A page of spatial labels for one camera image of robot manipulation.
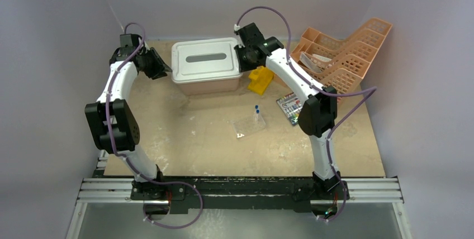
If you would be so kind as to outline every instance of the yellow object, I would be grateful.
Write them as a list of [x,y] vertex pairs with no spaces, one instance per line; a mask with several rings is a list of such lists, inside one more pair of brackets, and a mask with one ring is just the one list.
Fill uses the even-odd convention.
[[275,73],[270,69],[260,66],[249,74],[249,78],[252,81],[247,88],[259,95],[263,95],[274,75]]

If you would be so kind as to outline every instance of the wooden board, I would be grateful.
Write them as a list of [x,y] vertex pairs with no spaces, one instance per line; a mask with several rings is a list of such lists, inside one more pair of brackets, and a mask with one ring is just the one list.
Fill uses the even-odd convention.
[[[168,64],[174,43],[148,42]],[[247,90],[249,82],[244,74],[234,92],[185,96],[170,77],[150,80],[140,74],[128,103],[140,126],[141,146],[165,175],[311,175],[308,136],[299,126],[291,126],[276,104],[291,90],[272,82],[259,96]],[[339,108],[339,118],[360,100],[348,98]],[[230,122],[252,116],[255,105],[266,128],[237,139]],[[338,128],[334,146],[342,176],[385,176],[365,105]],[[131,173],[110,156],[105,175]]]

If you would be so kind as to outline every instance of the black rail base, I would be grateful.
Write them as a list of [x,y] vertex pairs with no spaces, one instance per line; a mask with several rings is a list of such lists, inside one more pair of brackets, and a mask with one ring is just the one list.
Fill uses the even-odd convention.
[[[206,209],[288,209],[297,213],[332,213],[336,208],[331,203],[318,204],[317,200],[343,199],[343,187],[337,184],[324,191],[308,177],[240,177],[240,176],[165,176],[163,182],[183,181],[194,186],[202,195]],[[169,200],[171,214],[186,214],[190,208],[199,208],[196,192],[185,185],[161,185],[141,183],[134,188],[132,200]]]

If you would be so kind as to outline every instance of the purple cable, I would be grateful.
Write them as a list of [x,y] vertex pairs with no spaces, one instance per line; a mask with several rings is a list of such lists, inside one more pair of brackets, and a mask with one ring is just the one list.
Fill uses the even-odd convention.
[[271,7],[268,7],[268,6],[255,6],[255,7],[252,7],[250,9],[248,9],[247,11],[245,11],[240,17],[239,19],[237,20],[237,26],[239,25],[240,21],[242,20],[242,18],[250,11],[252,10],[255,10],[255,9],[266,9],[266,10],[270,10],[274,13],[276,13],[277,15],[280,16],[280,18],[284,21],[285,25],[286,25],[286,29],[288,31],[288,43],[286,44],[286,59],[287,59],[287,63],[288,65],[290,66],[291,70],[293,70],[293,72],[298,75],[298,77],[300,77],[305,83],[307,83],[312,89],[318,91],[319,93],[323,94],[323,95],[326,95],[328,97],[353,97],[355,95],[363,95],[363,94],[367,94],[364,98],[362,98],[362,100],[357,103],[357,105],[355,105],[354,108],[352,108],[332,129],[331,131],[329,131],[329,134],[326,138],[326,151],[328,153],[328,160],[329,160],[329,163],[331,164],[331,169],[334,173],[334,175],[336,176],[336,178],[339,180],[340,184],[343,186],[343,202],[342,202],[342,205],[341,205],[341,208],[340,210],[337,211],[337,213],[332,216],[331,218],[329,219],[323,219],[323,218],[318,218],[318,219],[321,219],[323,221],[332,221],[334,219],[336,219],[336,217],[338,215],[340,215],[340,213],[344,210],[344,207],[345,207],[345,203],[347,201],[347,189],[344,185],[344,182],[342,181],[341,177],[338,175],[336,169],[333,167],[332,163],[333,163],[333,158],[331,157],[331,152],[330,152],[330,146],[329,146],[329,140],[331,139],[331,136],[333,135],[334,131],[336,130],[336,128],[338,128],[352,113],[354,113],[376,90],[377,90],[377,87],[370,87],[370,88],[367,88],[363,91],[359,91],[359,92],[354,92],[354,93],[347,93],[347,94],[333,94],[333,93],[328,93],[328,92],[325,92],[323,91],[322,89],[319,89],[317,88],[314,84],[312,84],[309,80],[307,80],[301,73],[299,73],[295,67],[293,66],[293,63],[290,61],[290,43],[291,43],[291,30],[290,30],[290,26],[288,24],[288,21],[286,21],[286,18],[280,13],[278,12],[277,10],[275,10],[274,8],[271,8]]
[[106,115],[106,120],[107,120],[107,128],[108,128],[108,133],[110,134],[110,143],[111,143],[111,146],[112,146],[112,151],[113,151],[113,154],[117,157],[123,157],[125,159],[125,161],[127,162],[127,164],[129,165],[129,167],[131,168],[131,170],[133,170],[138,176],[140,176],[141,178],[145,179],[146,181],[150,182],[150,183],[153,183],[153,184],[156,184],[156,185],[172,185],[172,184],[182,184],[182,185],[185,185],[185,186],[188,186],[190,187],[191,189],[193,189],[197,196],[199,197],[199,201],[201,202],[201,206],[200,206],[200,209],[199,209],[199,212],[197,214],[197,216],[188,224],[185,224],[185,225],[181,225],[181,226],[169,226],[169,225],[166,225],[166,224],[161,224],[161,223],[158,223],[158,222],[155,222],[153,220],[151,220],[148,216],[146,216],[146,219],[152,223],[152,224],[155,224],[157,226],[160,226],[160,227],[163,227],[163,228],[168,228],[168,229],[181,229],[181,228],[186,228],[190,225],[192,225],[193,223],[195,223],[199,217],[201,216],[202,214],[202,210],[203,210],[203,200],[202,200],[202,196],[201,196],[201,193],[199,193],[199,191],[194,187],[192,186],[191,184],[189,183],[186,183],[186,182],[181,182],[181,181],[170,181],[170,182],[158,182],[158,181],[155,181],[154,179],[152,178],[149,178],[145,175],[143,175],[140,171],[138,171],[138,169],[130,162],[130,160],[127,158],[127,156],[125,154],[119,154],[117,152],[117,145],[115,144],[115,138],[113,137],[113,132],[112,132],[112,121],[111,121],[111,118],[110,118],[110,93],[112,92],[112,87],[113,87],[113,83],[115,82],[115,79],[117,78],[117,74],[119,74],[119,71],[128,63],[130,62],[130,60],[138,53],[138,51],[140,51],[140,49],[143,47],[143,45],[145,44],[145,38],[146,38],[146,34],[145,34],[145,29],[138,23],[135,23],[135,22],[130,22],[128,23],[125,28],[124,28],[124,33],[127,33],[127,28],[131,25],[137,25],[138,27],[140,27],[143,35],[141,37],[141,41],[140,43],[138,44],[138,47],[135,49],[135,51],[132,52],[132,54],[130,54],[122,64],[120,64],[117,69],[113,72],[112,74],[112,77],[110,78],[110,82],[108,83],[108,87],[107,87],[107,94],[106,94],[106,101],[105,101],[105,115]]

